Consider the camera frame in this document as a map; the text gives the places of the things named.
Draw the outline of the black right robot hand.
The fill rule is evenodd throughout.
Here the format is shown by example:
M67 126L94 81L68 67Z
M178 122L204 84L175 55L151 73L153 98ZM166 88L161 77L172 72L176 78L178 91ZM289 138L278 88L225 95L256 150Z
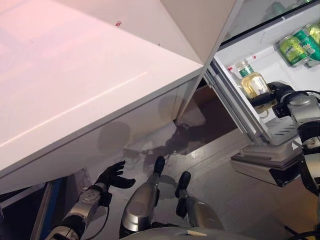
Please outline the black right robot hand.
M267 84L270 92L262 93L249 100L253 107L265 105L273 100L280 101L285 94L291 94L294 89L282 82L274 81Z

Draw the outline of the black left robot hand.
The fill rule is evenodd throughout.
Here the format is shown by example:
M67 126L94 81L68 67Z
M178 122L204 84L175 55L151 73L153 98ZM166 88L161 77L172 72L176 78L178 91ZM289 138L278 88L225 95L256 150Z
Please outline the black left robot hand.
M134 178L125 178L122 177L123 169L126 164L126 161L120 161L115 163L112 166L109 166L103 173L99 175L95 185L104 185L105 189L108 190L110 186L113 186L115 188L119 189L129 189L131 188L135 183L136 180Z

